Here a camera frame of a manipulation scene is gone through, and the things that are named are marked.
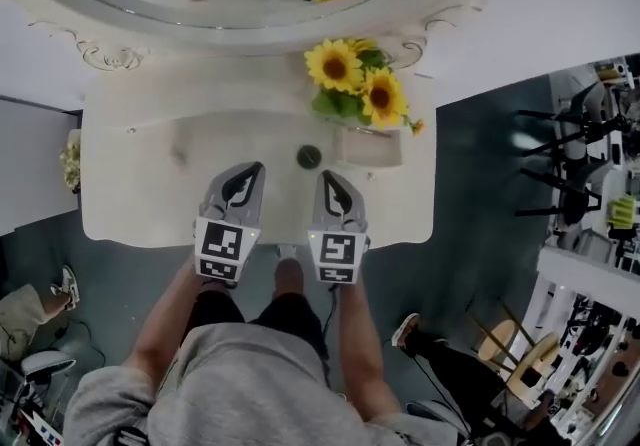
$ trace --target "black shorts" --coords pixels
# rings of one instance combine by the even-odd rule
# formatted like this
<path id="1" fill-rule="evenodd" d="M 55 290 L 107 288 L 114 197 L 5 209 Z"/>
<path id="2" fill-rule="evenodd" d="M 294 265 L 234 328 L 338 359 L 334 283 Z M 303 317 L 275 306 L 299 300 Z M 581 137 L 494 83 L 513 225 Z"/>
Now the black shorts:
<path id="1" fill-rule="evenodd" d="M 246 320 L 231 297 L 219 291 L 205 291 L 198 295 L 184 337 L 191 329 L 214 323 L 246 323 Z M 250 323 L 298 336 L 313 347 L 320 359 L 329 358 L 320 319 L 304 295 L 281 295 Z"/>

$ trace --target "gray floor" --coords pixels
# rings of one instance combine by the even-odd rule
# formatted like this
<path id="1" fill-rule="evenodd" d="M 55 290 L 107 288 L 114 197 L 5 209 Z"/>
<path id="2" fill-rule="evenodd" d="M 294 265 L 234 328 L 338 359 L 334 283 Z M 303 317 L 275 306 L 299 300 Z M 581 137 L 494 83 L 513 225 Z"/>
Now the gray floor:
<path id="1" fill-rule="evenodd" d="M 479 336 L 467 311 L 492 325 L 501 319 L 496 303 L 504 299 L 516 314 L 524 314 L 547 219 L 516 219 L 513 212 L 547 206 L 551 194 L 544 185 L 518 174 L 523 160 L 512 139 L 525 133 L 545 140 L 551 130 L 516 117 L 519 108 L 551 110 L 548 78 L 438 110 L 433 236 L 422 245 L 377 249 L 365 263 L 371 311 L 382 340 L 391 336 L 403 315 L 419 311 L 432 331 L 468 349 Z M 546 161 L 526 163 L 541 168 Z M 125 358 L 144 317 L 187 255 L 187 248 L 144 250 L 94 242 L 85 237 L 79 212 L 20 228 L 2 243 L 9 274 L 5 293 L 25 282 L 46 291 L 62 263 L 73 266 L 82 302 L 71 316 L 90 327 L 93 343 L 105 353 L 108 364 Z M 256 316 L 269 301 L 275 264 L 273 248 L 260 247 L 243 275 L 234 297 L 247 318 Z M 307 293 L 324 320 L 330 309 L 327 288 L 308 275 Z M 332 379 L 339 387 L 335 325 L 334 321 L 329 342 L 334 353 Z M 59 322 L 45 328 L 36 346 L 47 345 L 58 327 Z M 73 329 L 86 347 L 83 327 Z M 84 349 L 84 369 L 101 364 L 92 353 Z M 413 362 L 388 343 L 385 360 L 388 380 L 401 401 L 435 396 Z"/>

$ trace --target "person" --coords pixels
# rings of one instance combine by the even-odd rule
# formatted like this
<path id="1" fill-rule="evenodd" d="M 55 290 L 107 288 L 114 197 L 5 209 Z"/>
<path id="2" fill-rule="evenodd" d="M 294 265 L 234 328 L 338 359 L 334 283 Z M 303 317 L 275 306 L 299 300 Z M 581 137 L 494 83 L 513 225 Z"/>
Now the person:
<path id="1" fill-rule="evenodd" d="M 434 374 L 460 408 L 471 437 L 481 438 L 496 430 L 513 436 L 515 431 L 517 437 L 528 441 L 526 444 L 571 444 L 551 423 L 549 409 L 555 404 L 553 393 L 544 392 L 540 404 L 531 411 L 509 392 L 491 368 L 475 357 L 450 348 L 444 338 L 422 332 L 421 326 L 418 313 L 408 315 L 393 334 L 391 344 L 409 357 L 420 356 L 429 361 Z M 506 418 L 496 427 L 487 425 L 496 421 L 494 409 Z"/>
<path id="2" fill-rule="evenodd" d="M 31 284 L 0 300 L 0 357 L 17 362 L 24 358 L 38 327 L 75 309 L 80 301 L 78 281 L 68 265 L 62 267 L 62 282 L 51 285 L 53 296 L 40 297 Z"/>
<path id="3" fill-rule="evenodd" d="M 348 401 L 327 387 L 327 347 L 304 296 L 295 248 L 279 252 L 273 299 L 250 323 L 222 284 L 196 275 L 191 257 L 123 365 L 83 377 L 67 407 L 65 442 L 454 446 L 450 425 L 401 413 L 384 381 L 362 277 L 339 295 Z M 177 388 L 158 397 L 176 351 Z"/>

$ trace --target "gray sweatshirt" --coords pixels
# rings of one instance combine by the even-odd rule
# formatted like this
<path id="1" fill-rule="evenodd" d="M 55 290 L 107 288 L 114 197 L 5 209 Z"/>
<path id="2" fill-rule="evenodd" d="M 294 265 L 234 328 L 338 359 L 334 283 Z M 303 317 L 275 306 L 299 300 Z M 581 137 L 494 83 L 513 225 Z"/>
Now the gray sweatshirt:
<path id="1" fill-rule="evenodd" d="M 455 446 L 448 424 L 404 414 L 364 423 L 324 383 L 305 341 L 258 325 L 192 330 L 176 367 L 177 389 L 156 400 L 147 376 L 109 367 L 86 375 L 69 403 L 67 446 L 106 446 L 122 427 L 152 446 Z"/>

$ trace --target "shoe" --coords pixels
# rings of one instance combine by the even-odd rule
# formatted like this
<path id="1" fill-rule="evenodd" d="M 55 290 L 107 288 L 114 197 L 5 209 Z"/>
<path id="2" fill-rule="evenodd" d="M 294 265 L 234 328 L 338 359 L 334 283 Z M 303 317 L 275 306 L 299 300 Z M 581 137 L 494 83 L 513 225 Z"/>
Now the shoe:
<path id="1" fill-rule="evenodd" d="M 278 257 L 280 261 L 283 259 L 298 259 L 297 247 L 295 245 L 278 244 Z"/>
<path id="2" fill-rule="evenodd" d="M 407 336 L 411 331 L 420 327 L 421 322 L 422 319 L 420 318 L 420 315 L 418 313 L 411 313 L 409 316 L 407 316 L 402 321 L 402 325 L 400 325 L 400 327 L 398 327 L 393 333 L 393 336 L 391 336 L 391 346 L 404 350 L 404 342 L 407 339 Z"/>
<path id="3" fill-rule="evenodd" d="M 57 286 L 56 284 L 51 285 L 51 293 L 54 295 L 68 295 L 70 300 L 69 303 L 64 306 L 66 311 L 71 311 L 75 309 L 80 302 L 80 291 L 78 290 L 78 280 L 76 279 L 73 270 L 69 265 L 64 265 L 62 267 L 62 284 Z"/>

